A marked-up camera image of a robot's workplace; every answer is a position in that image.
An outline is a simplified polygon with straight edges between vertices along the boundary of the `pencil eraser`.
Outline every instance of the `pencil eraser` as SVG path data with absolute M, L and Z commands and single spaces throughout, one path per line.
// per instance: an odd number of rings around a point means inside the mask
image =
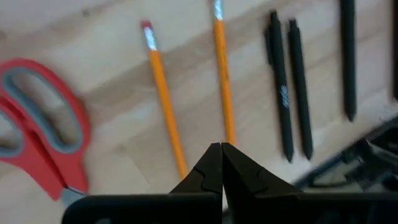
M 144 28 L 152 28 L 152 24 L 149 20 L 141 21 L 141 27 Z

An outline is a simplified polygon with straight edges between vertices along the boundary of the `red scissors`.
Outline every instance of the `red scissors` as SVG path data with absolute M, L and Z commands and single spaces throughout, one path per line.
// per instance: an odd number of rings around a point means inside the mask
M 39 107 L 13 82 L 16 74 L 28 73 L 52 87 L 68 106 L 78 125 L 79 140 L 65 144 Z M 90 123 L 79 99 L 56 74 L 27 59 L 0 65 L 0 116 L 8 120 L 20 137 L 19 146 L 0 146 L 0 161 L 26 171 L 53 200 L 68 205 L 84 196 L 88 183 L 82 166 L 83 153 L 90 142 Z

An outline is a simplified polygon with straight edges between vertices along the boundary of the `wooden surface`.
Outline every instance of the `wooden surface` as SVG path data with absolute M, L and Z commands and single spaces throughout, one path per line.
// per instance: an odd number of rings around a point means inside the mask
M 357 0 L 358 116 L 343 114 L 338 0 L 225 0 L 237 147 L 289 182 L 395 116 L 391 84 L 391 1 Z M 262 32 L 267 12 L 302 30 L 315 156 L 300 149 L 292 79 L 295 156 L 282 153 L 274 76 Z M 0 61 L 32 58 L 62 77 L 87 107 L 93 141 L 85 155 L 91 194 L 168 192 L 179 176 L 139 21 L 150 19 L 192 168 L 224 140 L 220 85 L 207 0 L 0 2 Z M 60 101 L 20 80 L 66 133 Z M 10 129 L 2 121 L 2 134 Z M 63 207 L 22 170 L 0 162 L 0 223 L 59 223 Z

